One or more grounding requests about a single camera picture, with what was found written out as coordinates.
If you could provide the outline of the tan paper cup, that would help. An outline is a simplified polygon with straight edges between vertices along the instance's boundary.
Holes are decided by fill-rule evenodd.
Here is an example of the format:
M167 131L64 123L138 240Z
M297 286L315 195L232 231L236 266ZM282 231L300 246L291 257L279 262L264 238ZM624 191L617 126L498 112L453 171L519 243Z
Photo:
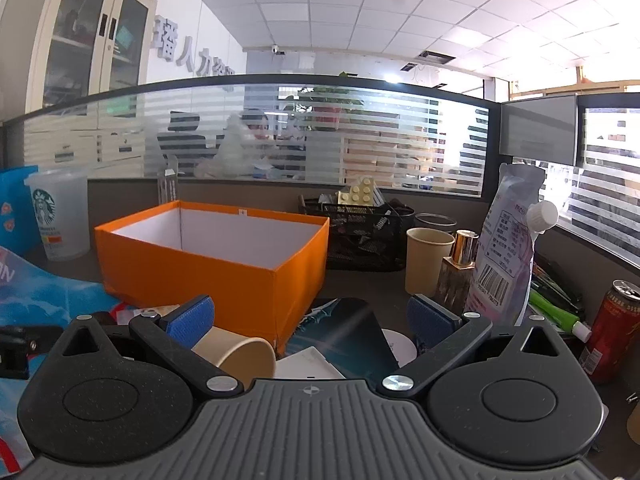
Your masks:
M427 228L407 231L405 290L410 295L434 295L442 259L448 257L454 237L446 232Z
M273 378L276 354L265 339L245 337L212 327L192 350L223 372L236 378L245 388L254 379Z

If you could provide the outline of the gold cap perfume bottle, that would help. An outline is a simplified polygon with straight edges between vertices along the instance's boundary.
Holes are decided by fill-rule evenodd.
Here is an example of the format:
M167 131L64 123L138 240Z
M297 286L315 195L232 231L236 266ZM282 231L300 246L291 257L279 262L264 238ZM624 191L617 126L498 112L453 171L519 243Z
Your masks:
M477 242L475 232L457 230L451 254L442 258L434 299L456 315L460 315L465 307L475 268Z

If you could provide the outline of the white spouted refill pouch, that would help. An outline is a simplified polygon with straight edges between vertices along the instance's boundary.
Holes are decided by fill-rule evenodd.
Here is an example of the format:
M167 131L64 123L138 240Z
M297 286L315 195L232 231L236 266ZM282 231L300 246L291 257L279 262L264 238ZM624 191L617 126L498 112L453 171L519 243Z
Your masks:
M496 325L518 326L532 281L535 243L558 222L554 203L541 200L546 172L536 166L503 164L499 185L483 223L475 269L464 310Z

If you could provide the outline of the upright tan paper cup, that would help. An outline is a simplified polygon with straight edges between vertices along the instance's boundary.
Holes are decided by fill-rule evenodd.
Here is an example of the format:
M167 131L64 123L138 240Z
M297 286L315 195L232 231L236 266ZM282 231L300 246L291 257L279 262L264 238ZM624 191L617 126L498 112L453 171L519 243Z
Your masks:
M448 257L454 237L446 232L427 228L407 231L405 290L410 295L434 295L442 259Z

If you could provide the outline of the orange cardboard box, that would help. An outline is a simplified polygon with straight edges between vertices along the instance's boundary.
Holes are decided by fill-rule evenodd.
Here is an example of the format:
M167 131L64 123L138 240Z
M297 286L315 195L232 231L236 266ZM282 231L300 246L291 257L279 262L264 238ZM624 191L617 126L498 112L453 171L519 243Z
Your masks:
M105 290L138 308L212 298L216 326L283 353L322 289L326 217L176 200L97 226Z

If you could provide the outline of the green marker pen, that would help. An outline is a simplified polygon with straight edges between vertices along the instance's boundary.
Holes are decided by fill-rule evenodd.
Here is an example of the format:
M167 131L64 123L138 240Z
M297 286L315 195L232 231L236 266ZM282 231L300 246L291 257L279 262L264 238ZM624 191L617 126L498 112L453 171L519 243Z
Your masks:
M563 332L572 334L581 342L587 342L589 340L592 334L591 328L583 323L577 315L555 307L548 299L533 289L529 292L528 302L531 307L540 311Z

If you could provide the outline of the black mesh desk organizer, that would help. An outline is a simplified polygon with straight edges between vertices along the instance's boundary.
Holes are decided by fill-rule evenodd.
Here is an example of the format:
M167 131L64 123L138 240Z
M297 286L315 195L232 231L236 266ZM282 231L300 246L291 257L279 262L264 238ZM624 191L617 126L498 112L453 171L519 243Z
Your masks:
M407 231L414 227L413 208L394 198L377 207L328 202L329 196L298 196L298 211L330 220L328 268L358 272L405 269Z

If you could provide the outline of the colourful AGON desk mat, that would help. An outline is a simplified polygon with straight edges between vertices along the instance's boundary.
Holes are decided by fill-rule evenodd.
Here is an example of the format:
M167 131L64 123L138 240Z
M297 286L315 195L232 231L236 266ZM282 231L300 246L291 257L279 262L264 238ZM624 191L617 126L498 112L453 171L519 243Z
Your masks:
M56 325L76 316L104 311L114 314L127 305L107 294L102 285L60 278L34 266L9 249L1 249L1 324ZM32 461L32 453L17 425L17 404L28 383L1 378L1 475L17 474Z

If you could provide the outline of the small white product carton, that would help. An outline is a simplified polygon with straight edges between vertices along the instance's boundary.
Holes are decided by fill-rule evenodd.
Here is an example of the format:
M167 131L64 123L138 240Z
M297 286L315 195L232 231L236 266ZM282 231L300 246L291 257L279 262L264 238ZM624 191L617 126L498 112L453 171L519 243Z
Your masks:
M157 199L160 205L178 200L179 164L175 155L168 155L157 170Z

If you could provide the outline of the yellow pill blister pack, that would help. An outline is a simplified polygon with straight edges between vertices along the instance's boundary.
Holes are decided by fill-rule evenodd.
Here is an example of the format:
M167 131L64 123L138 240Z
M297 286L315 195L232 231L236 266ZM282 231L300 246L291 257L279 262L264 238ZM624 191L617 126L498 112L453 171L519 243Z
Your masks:
M376 205L376 185L371 177L361 177L356 183L347 185L337 193L340 205L360 205L374 207Z

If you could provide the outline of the red soda can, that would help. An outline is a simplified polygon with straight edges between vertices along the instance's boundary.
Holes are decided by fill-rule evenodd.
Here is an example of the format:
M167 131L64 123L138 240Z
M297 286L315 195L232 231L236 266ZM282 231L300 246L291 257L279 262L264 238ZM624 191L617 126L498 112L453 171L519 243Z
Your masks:
M580 365L596 384L610 382L639 337L639 286L614 280L603 297Z

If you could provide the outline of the clear Starbucks plastic cup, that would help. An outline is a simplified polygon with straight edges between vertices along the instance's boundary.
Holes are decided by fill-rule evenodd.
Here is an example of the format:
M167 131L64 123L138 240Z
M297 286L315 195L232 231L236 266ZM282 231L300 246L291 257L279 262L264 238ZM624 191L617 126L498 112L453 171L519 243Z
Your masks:
M51 169L30 174L29 189L44 252L51 261L79 258L90 250L88 171Z

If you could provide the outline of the blue paper bag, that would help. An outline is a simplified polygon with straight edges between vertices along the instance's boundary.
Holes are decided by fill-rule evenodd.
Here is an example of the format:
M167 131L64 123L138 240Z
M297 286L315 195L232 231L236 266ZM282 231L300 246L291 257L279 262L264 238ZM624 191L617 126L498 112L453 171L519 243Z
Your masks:
M29 187L24 183L37 171L37 166L26 166L2 169L0 174L0 243L19 256L40 243Z

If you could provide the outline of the frosted glass desk partition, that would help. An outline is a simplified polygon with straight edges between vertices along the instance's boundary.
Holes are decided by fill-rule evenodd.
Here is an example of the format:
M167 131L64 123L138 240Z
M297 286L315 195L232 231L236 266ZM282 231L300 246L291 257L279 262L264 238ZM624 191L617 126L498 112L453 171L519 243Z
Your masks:
M97 179L266 181L487 196L497 103L349 76L241 75L142 84L8 120L3 167L85 168Z

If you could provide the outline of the beige glass door cabinet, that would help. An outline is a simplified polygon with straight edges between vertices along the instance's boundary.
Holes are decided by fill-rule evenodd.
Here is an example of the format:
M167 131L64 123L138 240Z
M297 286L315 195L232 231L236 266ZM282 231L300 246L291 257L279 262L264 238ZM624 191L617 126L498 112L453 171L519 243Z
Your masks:
M144 84L155 10L155 0L6 0L4 118Z

